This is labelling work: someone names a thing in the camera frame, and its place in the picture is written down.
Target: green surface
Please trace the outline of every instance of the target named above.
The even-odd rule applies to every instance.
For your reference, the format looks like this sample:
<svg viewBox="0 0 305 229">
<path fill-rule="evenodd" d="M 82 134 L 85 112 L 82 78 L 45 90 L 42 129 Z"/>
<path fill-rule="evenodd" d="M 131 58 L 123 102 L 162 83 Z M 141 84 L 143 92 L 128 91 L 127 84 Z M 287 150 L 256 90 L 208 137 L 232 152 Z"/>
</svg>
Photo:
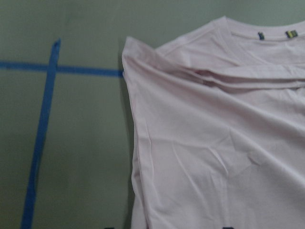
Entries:
<svg viewBox="0 0 305 229">
<path fill-rule="evenodd" d="M 157 47 L 226 15 L 256 25 L 304 21 L 291 0 L 1 0 L 0 59 L 122 69 L 126 36 Z M 45 74 L 0 71 L 0 228 L 18 229 Z M 123 79 L 58 74 L 34 229 L 128 229 L 133 122 Z"/>
</svg>

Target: painter's tape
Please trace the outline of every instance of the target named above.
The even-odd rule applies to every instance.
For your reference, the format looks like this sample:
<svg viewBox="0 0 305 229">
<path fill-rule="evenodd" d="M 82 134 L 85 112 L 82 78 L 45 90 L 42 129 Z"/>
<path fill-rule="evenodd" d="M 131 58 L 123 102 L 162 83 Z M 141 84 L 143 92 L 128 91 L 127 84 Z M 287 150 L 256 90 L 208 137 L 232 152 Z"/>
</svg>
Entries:
<svg viewBox="0 0 305 229">
<path fill-rule="evenodd" d="M 46 133 L 48 129 L 49 115 L 51 110 L 57 61 L 59 57 L 61 41 L 56 41 L 51 50 L 51 56 L 49 60 L 49 65 L 47 68 L 47 78 L 44 88 L 43 101 L 41 105 L 41 112 L 39 117 L 34 153 L 32 158 L 32 165 L 30 168 L 30 178 L 28 182 L 27 195 L 25 199 L 21 229 L 31 229 L 34 206 L 36 200 L 36 188 L 37 188 L 37 175 L 39 171 L 39 165 L 43 150 L 44 141 L 46 138 Z"/>
<path fill-rule="evenodd" d="M 23 62 L 8 62 L 1 61 L 0 69 L 16 69 L 16 70 L 30 70 L 46 72 L 48 66 L 45 64 L 35 63 L 23 63 Z M 58 73 L 70 73 L 70 74 L 88 74 L 88 75 L 99 75 L 99 76 L 114 76 L 122 77 L 123 73 L 121 70 L 115 69 L 103 69 L 103 68 L 86 68 L 86 67 L 74 67 L 74 66 L 58 66 Z"/>
</svg>

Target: clothing tag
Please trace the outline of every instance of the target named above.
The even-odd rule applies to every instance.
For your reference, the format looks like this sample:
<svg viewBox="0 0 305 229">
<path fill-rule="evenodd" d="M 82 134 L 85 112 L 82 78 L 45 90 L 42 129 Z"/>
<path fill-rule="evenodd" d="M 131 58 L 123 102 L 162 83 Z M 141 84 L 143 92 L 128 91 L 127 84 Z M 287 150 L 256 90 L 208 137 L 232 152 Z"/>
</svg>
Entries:
<svg viewBox="0 0 305 229">
<path fill-rule="evenodd" d="M 265 40 L 265 36 L 262 32 L 258 32 L 258 36 L 260 40 Z"/>
<path fill-rule="evenodd" d="M 293 38 L 293 37 L 297 37 L 297 32 L 296 30 L 292 30 L 292 31 L 286 31 L 285 32 L 288 38 Z"/>
</svg>

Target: clothing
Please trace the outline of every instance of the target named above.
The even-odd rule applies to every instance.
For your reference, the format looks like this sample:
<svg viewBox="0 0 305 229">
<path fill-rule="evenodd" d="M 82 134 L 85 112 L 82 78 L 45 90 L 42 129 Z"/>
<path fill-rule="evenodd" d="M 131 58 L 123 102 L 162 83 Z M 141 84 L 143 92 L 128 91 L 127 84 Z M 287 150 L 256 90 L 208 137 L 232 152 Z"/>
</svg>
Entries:
<svg viewBox="0 0 305 229">
<path fill-rule="evenodd" d="M 305 227 L 305 21 L 224 16 L 157 49 L 128 37 L 122 60 L 132 229 Z"/>
</svg>

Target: blue line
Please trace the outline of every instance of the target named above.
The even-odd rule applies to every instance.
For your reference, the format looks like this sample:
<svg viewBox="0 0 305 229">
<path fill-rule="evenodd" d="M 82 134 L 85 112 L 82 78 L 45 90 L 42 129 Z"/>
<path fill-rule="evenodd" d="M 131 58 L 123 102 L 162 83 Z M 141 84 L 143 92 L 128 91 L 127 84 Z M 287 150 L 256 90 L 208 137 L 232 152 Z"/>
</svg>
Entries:
<svg viewBox="0 0 305 229">
<path fill-rule="evenodd" d="M 51 110 L 52 95 L 53 95 L 53 88 L 54 88 L 60 45 L 61 45 L 60 40 L 56 41 L 53 44 L 49 65 L 47 68 L 47 78 L 44 88 L 43 101 L 41 105 L 41 113 L 39 118 L 38 129 L 37 129 L 32 165 L 30 168 L 30 178 L 28 182 L 27 195 L 23 209 L 21 229 L 31 229 L 31 225 L 33 221 L 34 206 L 36 200 L 37 175 L 39 172 L 39 165 L 40 165 L 43 145 L 48 129 L 48 122 L 49 122 L 49 115 Z"/>
<path fill-rule="evenodd" d="M 46 72 L 48 69 L 48 66 L 45 64 L 2 61 L 2 62 L 0 62 L 0 69 L 1 68 L 2 69 L 17 69 L 17 70 L 31 70 L 31 71 Z M 121 70 L 74 67 L 74 66 L 58 66 L 57 72 L 58 73 L 70 73 L 70 74 L 115 76 L 115 77 L 123 76 Z"/>
</svg>

